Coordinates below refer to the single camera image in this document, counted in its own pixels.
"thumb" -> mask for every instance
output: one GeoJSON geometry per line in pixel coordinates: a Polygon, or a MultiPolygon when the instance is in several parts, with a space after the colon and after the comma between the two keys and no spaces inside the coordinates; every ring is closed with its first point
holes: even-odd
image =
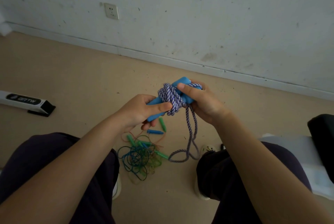
{"type": "Polygon", "coordinates": [[[184,83],[179,83],[177,88],[184,94],[190,96],[194,100],[198,100],[199,97],[202,95],[202,90],[190,87],[185,85],[184,83]]]}
{"type": "Polygon", "coordinates": [[[172,104],[170,102],[166,103],[160,103],[160,104],[154,104],[154,105],[149,105],[150,108],[150,116],[155,115],[161,112],[166,112],[169,111],[172,108],[172,104]]]}

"person's right hand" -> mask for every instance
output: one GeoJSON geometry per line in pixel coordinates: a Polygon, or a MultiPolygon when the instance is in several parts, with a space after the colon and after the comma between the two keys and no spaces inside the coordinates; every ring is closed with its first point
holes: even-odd
{"type": "Polygon", "coordinates": [[[202,85],[203,89],[196,89],[183,83],[179,83],[177,88],[195,100],[191,106],[196,114],[205,122],[213,125],[218,117],[224,116],[228,110],[205,83],[196,80],[191,80],[191,82],[202,85]]]}

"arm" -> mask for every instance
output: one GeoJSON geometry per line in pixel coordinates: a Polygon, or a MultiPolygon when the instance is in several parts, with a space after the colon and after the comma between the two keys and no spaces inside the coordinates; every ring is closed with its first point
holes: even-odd
{"type": "MultiPolygon", "coordinates": [[[[0,205],[1,222],[68,223],[116,136],[151,115],[171,109],[171,103],[146,105],[154,98],[135,96],[40,170],[0,205]]],[[[155,124],[146,122],[142,129],[155,124]]]]}
{"type": "Polygon", "coordinates": [[[184,84],[179,84],[178,88],[196,100],[195,112],[217,130],[261,221],[333,223],[331,216],[296,176],[224,108],[204,83],[200,84],[203,90],[184,84]]]}

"person's left hand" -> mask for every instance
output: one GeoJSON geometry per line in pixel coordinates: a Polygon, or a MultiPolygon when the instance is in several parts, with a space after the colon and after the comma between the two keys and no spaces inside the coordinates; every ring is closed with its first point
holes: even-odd
{"type": "Polygon", "coordinates": [[[147,105],[148,102],[155,98],[155,96],[151,95],[136,95],[115,113],[124,122],[125,131],[130,131],[140,123],[143,123],[141,129],[147,130],[157,123],[157,119],[148,122],[147,118],[149,116],[169,111],[172,108],[170,102],[147,105]]]}

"beige floor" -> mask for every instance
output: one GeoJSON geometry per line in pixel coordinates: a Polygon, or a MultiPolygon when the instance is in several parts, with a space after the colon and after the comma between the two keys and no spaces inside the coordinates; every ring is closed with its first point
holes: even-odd
{"type": "MultiPolygon", "coordinates": [[[[49,100],[49,117],[0,105],[0,167],[34,134],[61,131],[81,137],[138,93],[156,95],[165,82],[187,76],[206,82],[256,136],[309,135],[307,121],[334,114],[334,102],[226,80],[19,33],[0,37],[0,89],[49,100]]],[[[184,111],[164,117],[168,133],[162,150],[186,146],[184,111]]],[[[212,126],[198,122],[197,143],[219,145],[212,126]]],[[[116,149],[123,143],[118,141],[116,149]]],[[[164,162],[138,185],[121,168],[122,193],[113,204],[118,223],[210,223],[218,203],[193,193],[196,162],[164,162]]],[[[321,202],[334,213],[334,204],[321,202]]]]}

